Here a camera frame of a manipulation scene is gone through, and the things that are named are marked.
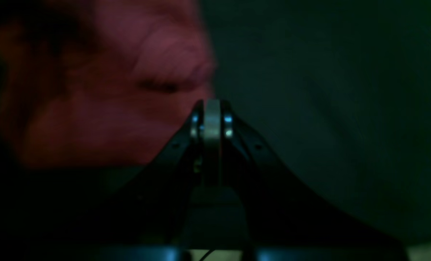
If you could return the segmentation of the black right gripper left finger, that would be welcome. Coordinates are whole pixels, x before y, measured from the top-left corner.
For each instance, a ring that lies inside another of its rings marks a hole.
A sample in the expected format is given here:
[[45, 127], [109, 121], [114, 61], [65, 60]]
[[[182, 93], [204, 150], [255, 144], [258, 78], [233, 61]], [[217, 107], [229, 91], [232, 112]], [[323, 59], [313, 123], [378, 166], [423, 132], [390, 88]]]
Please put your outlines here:
[[199, 186], [222, 183], [222, 105], [199, 101], [158, 156], [105, 203], [32, 243], [27, 261], [190, 261], [179, 233]]

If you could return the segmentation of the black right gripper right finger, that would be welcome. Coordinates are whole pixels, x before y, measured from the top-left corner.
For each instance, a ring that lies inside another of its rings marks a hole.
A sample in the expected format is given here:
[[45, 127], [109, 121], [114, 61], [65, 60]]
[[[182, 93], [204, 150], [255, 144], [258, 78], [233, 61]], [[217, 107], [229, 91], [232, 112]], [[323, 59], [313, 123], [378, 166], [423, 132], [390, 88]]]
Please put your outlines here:
[[251, 246], [243, 261], [406, 261], [402, 244], [314, 192], [221, 101], [220, 183], [240, 198]]

